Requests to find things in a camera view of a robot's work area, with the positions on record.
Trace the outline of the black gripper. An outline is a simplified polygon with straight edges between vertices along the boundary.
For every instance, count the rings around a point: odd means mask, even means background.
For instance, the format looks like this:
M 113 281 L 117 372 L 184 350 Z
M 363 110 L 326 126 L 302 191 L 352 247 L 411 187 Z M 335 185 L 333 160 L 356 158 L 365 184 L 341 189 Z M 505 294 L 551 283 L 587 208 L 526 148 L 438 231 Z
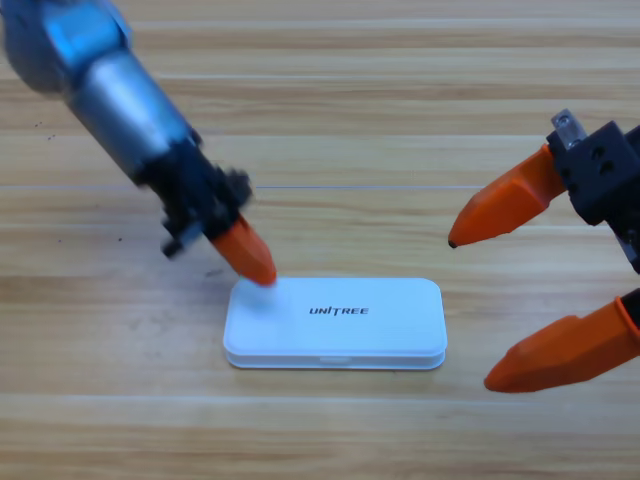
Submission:
M 477 192 L 448 235 L 456 248 L 508 234 L 545 211 L 565 188 L 585 223 L 606 223 L 639 270 L 639 129 L 610 121 L 591 134 L 567 109 L 548 145 Z
M 199 133 L 171 140 L 161 152 L 139 158 L 137 184 L 162 203 L 170 239 L 162 253 L 173 258 L 203 236 L 241 277 L 260 286 L 276 282 L 271 252 L 242 216 L 252 196 L 248 174 L 211 162 Z

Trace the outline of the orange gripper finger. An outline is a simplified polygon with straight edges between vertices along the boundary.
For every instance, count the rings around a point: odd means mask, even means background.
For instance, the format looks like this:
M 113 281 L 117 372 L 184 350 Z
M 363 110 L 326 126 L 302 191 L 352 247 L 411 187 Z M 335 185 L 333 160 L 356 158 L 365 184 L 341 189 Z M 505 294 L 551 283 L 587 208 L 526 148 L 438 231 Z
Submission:
M 529 393 L 585 382 L 639 356 L 639 298 L 566 316 L 511 347 L 484 379 L 494 392 Z

